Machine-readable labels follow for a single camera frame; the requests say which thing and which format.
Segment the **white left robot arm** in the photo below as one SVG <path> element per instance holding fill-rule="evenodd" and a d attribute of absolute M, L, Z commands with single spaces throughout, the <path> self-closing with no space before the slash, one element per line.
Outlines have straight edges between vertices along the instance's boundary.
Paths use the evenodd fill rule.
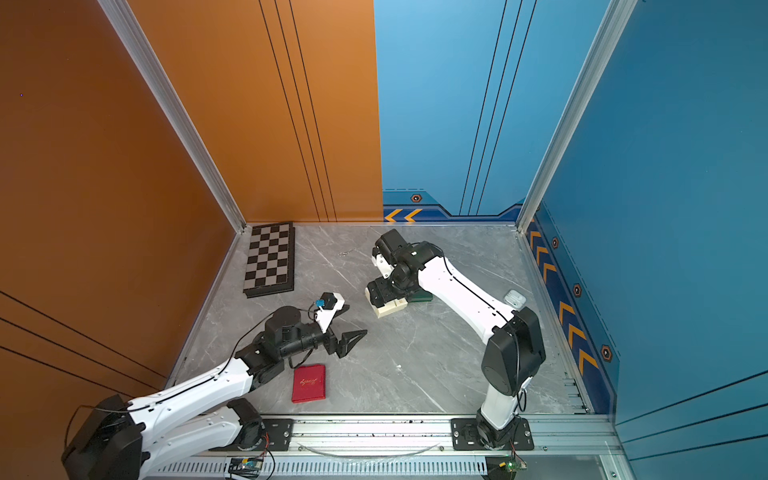
<path fill-rule="evenodd" d="M 332 321 L 345 310 L 318 311 L 307 323 L 300 309 L 280 307 L 249 331 L 249 343 L 238 341 L 211 370 L 144 397 L 124 401 L 114 395 L 101 401 L 64 448 L 67 476 L 144 479 L 207 450 L 267 448 L 263 417 L 247 394 L 281 374 L 299 353 L 323 348 L 345 357 L 367 333 L 333 332 Z"/>

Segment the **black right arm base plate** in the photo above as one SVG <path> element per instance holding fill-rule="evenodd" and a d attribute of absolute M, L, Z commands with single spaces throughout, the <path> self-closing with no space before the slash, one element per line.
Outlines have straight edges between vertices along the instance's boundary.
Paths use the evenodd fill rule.
<path fill-rule="evenodd" d="M 527 419 L 515 416 L 501 430 L 495 429 L 482 416 L 453 418 L 449 421 L 453 448 L 456 451 L 535 449 Z"/>

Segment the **green jewelry box lid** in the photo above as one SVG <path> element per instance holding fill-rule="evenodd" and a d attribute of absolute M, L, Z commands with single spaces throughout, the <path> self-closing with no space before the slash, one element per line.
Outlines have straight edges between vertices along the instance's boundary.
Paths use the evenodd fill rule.
<path fill-rule="evenodd" d="M 407 296 L 406 300 L 409 303 L 426 303 L 431 302 L 433 300 L 433 294 L 422 289 L 417 288 L 413 291 L 411 291 Z"/>

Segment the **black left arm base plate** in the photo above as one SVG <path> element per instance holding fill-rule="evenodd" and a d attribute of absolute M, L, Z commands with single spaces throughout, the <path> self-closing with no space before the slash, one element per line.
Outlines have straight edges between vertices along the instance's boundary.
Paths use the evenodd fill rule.
<path fill-rule="evenodd" d="M 217 452 L 284 452 L 289 449 L 294 429 L 292 418 L 266 418 L 241 428 L 234 441 Z"/>

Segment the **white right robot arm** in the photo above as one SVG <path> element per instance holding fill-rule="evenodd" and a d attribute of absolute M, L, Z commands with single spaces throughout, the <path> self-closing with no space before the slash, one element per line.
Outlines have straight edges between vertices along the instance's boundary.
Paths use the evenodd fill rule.
<path fill-rule="evenodd" d="M 488 382 L 476 421 L 481 445 L 500 449 L 521 432 L 527 387 L 546 360 L 539 318 L 528 307 L 504 303 L 473 283 L 437 245 L 409 243 L 396 230 L 372 248 L 381 276 L 366 286 L 366 298 L 381 318 L 430 294 L 450 307 L 485 345 L 481 369 Z"/>

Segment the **cream booklet with flower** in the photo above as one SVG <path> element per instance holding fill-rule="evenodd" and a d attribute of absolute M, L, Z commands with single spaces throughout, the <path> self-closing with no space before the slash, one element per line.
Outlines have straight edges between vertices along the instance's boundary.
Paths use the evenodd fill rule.
<path fill-rule="evenodd" d="M 378 318 L 383 318 L 385 316 L 402 311 L 407 306 L 408 306 L 408 301 L 406 299 L 395 299 L 395 300 L 386 302 L 381 307 L 373 306 L 373 310 Z"/>

